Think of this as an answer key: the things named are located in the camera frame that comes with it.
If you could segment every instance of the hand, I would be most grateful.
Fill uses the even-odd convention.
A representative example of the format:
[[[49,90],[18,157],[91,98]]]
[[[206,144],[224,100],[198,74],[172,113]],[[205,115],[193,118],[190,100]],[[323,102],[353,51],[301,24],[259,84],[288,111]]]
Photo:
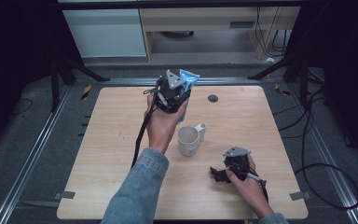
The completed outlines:
[[[147,109],[145,115],[149,112],[153,102],[153,95],[147,95]],[[178,111],[174,114],[168,114],[160,109],[153,112],[152,117],[147,124],[147,134],[149,137],[149,146],[162,152],[163,154],[171,142],[175,133],[176,125],[179,119],[185,114],[187,109],[187,101],[183,102]]]
[[[255,170],[255,162],[250,154],[248,154],[248,161],[249,166]],[[241,181],[229,170],[226,170],[226,174],[241,197],[252,207],[258,218],[267,217],[274,213],[263,194],[260,184],[256,180],[247,177],[244,181]]]

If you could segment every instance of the wooden table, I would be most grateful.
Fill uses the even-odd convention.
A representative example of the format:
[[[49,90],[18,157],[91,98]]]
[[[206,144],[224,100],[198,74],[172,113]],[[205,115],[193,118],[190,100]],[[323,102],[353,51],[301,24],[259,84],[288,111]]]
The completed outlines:
[[[141,128],[147,87],[101,90],[65,191],[61,219],[101,219],[112,196],[131,167],[135,140]],[[208,96],[218,96],[210,103]],[[192,157],[177,150],[180,127],[206,122],[205,139]],[[216,183],[209,168],[225,168],[222,153],[232,146],[252,150],[258,174],[266,179],[269,203],[287,218],[305,218],[303,200],[289,194],[299,187],[272,117],[266,96],[257,86],[196,86],[185,121],[178,125],[166,153],[170,168],[158,200],[156,219],[253,219],[255,214],[233,185]],[[147,133],[141,151],[148,145]]]

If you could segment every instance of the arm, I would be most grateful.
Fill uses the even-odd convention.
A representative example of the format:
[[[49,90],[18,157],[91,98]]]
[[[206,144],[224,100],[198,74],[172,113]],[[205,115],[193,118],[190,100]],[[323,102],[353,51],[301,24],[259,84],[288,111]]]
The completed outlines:
[[[153,94],[147,96],[148,108]],[[159,190],[169,162],[164,156],[176,124],[186,112],[184,102],[175,114],[159,109],[153,112],[146,127],[147,147],[130,170],[123,184],[107,206],[102,223],[153,223]]]
[[[255,162],[248,155],[249,166],[255,170]],[[234,173],[226,170],[228,178],[235,185],[238,193],[254,210],[259,223],[287,223],[282,214],[275,214],[267,202],[260,184],[252,178],[246,178],[244,181],[239,180]]]

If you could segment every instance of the person's left hand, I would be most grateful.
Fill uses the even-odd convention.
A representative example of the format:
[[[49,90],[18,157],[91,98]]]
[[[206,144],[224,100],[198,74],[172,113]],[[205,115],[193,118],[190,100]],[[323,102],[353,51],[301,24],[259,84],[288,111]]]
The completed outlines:
[[[147,109],[145,111],[145,116],[152,105],[153,95],[154,93],[147,95]],[[175,133],[175,128],[179,119],[186,112],[187,103],[188,101],[183,102],[178,111],[174,114],[165,113],[160,109],[156,109],[152,113],[152,117],[146,127],[150,147],[165,153],[172,140],[173,134]]]

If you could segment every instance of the gray tape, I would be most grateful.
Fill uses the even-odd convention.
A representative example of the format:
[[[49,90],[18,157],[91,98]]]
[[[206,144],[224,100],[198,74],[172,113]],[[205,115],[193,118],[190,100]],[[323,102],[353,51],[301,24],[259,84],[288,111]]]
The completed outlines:
[[[296,201],[299,199],[307,200],[310,198],[310,193],[307,191],[306,192],[299,191],[299,192],[291,193],[290,197],[292,198],[292,201]]]
[[[66,199],[73,199],[75,197],[75,193],[71,192],[71,191],[63,191],[63,192],[56,192],[54,194],[54,199],[62,199],[62,198],[66,198]]]

